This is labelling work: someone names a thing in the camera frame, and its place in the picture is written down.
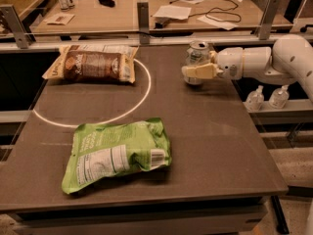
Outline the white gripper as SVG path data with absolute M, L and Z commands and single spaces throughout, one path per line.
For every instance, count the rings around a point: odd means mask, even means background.
M 209 51 L 211 63 L 184 66 L 182 73 L 190 78 L 213 79 L 218 75 L 238 80 L 243 76 L 243 54 L 244 49 L 241 47 L 226 48 L 218 54 L 216 51 Z

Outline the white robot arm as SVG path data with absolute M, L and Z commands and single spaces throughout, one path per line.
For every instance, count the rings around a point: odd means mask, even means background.
M 182 68 L 186 78 L 254 78 L 262 83 L 287 85 L 298 82 L 313 101 L 313 47 L 302 36 L 287 34 L 272 47 L 233 47 L 210 51 L 209 59 Z

